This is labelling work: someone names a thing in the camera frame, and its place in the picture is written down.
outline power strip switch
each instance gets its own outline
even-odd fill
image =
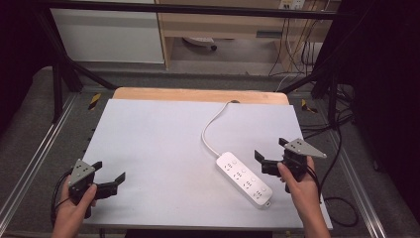
[[[272,190],[232,153],[223,153],[216,161],[217,169],[258,209],[270,206]]]

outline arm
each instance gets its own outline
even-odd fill
[[[314,162],[307,157],[308,166],[314,169]],[[301,182],[297,182],[290,170],[282,163],[278,163],[282,180],[290,189],[291,198],[303,222],[305,237],[331,237],[327,224],[322,216],[319,205],[318,190],[315,181],[306,174]]]
[[[61,199],[68,199],[68,182],[70,177],[67,177],[64,185],[62,186]],[[69,199],[65,201],[58,208],[58,215],[56,217],[52,238],[70,238],[76,237],[81,223],[84,219],[84,213],[87,207],[93,201],[96,194],[96,184],[93,184],[83,195],[77,205]]]

